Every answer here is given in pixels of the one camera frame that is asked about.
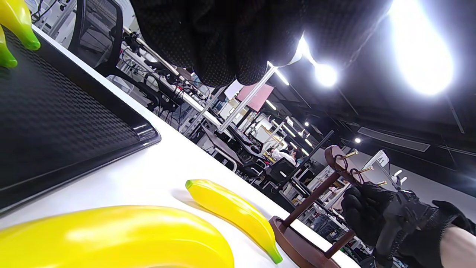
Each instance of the black plastic tray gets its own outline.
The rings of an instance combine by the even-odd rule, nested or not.
[[[0,67],[0,214],[161,140],[48,41],[30,52],[5,34],[18,67]]]

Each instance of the robotic glove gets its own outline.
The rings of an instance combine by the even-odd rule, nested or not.
[[[349,227],[364,243],[377,247],[373,255],[380,264],[385,263],[389,256],[379,255],[377,241],[388,223],[384,217],[385,211],[396,194],[371,182],[365,182],[361,186],[348,189],[342,201],[343,216]],[[433,201],[436,207],[417,202],[420,206],[426,206],[426,224],[423,228],[409,233],[401,241],[396,248],[395,257],[413,268],[442,268],[439,257],[440,242],[445,230],[453,224],[474,235],[475,224],[446,201]]]
[[[148,46],[222,87],[257,83],[267,62],[291,62],[304,34],[312,57],[343,69],[392,0],[131,0]]]

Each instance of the toy banana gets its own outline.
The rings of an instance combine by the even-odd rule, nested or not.
[[[0,0],[0,66],[13,68],[17,61],[7,48],[1,25],[12,31],[29,50],[38,50],[40,41],[31,29],[28,6],[23,0]]]
[[[274,263],[283,260],[276,248],[271,225],[245,199],[209,180],[188,180],[185,187],[198,204],[241,228],[268,253]]]
[[[210,223],[160,206],[113,206],[0,231],[2,268],[233,268],[231,248]]]

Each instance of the wooden base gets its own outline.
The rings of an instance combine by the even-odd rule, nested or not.
[[[286,254],[301,268],[340,268],[333,260],[324,256],[324,251],[316,247],[293,227],[284,228],[283,220],[277,216],[269,220],[276,241]]]

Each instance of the bright light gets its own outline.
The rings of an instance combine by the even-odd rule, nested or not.
[[[337,82],[337,72],[329,65],[317,63],[311,56],[309,51],[309,46],[307,45],[304,36],[299,40],[299,45],[297,45],[297,51],[301,53],[306,59],[308,59],[312,65],[314,65],[314,70],[316,71],[317,80],[323,86],[331,87]]]
[[[301,40],[299,40],[299,44],[297,45],[297,52],[300,53],[309,61],[311,61],[311,63],[316,62],[311,56],[311,51],[309,51],[309,46],[307,45],[307,42],[304,39],[304,36],[301,37]]]
[[[286,84],[286,86],[289,86],[289,82],[286,80],[284,75],[279,70],[276,70],[275,73],[281,78],[281,80],[283,81],[284,84]]]
[[[308,139],[305,139],[306,143],[309,144],[309,146],[312,147],[312,143],[308,140]]]
[[[296,135],[284,124],[283,127],[289,132],[289,134],[291,134],[291,136],[293,136],[294,138],[296,137]]]
[[[323,86],[331,87],[337,82],[337,72],[329,65],[317,64],[314,65],[316,69],[316,77],[319,83]]]
[[[406,81],[424,94],[444,90],[453,78],[451,54],[417,0],[394,0],[389,16],[397,63]]]
[[[268,65],[271,68],[274,67],[274,65],[270,62],[268,62]],[[277,76],[281,78],[281,80],[283,81],[284,84],[286,84],[286,86],[289,86],[289,82],[286,80],[286,77],[284,77],[284,75],[279,70],[276,69],[275,73]]]
[[[276,106],[274,106],[269,100],[266,100],[266,103],[273,108],[273,110],[276,110]]]

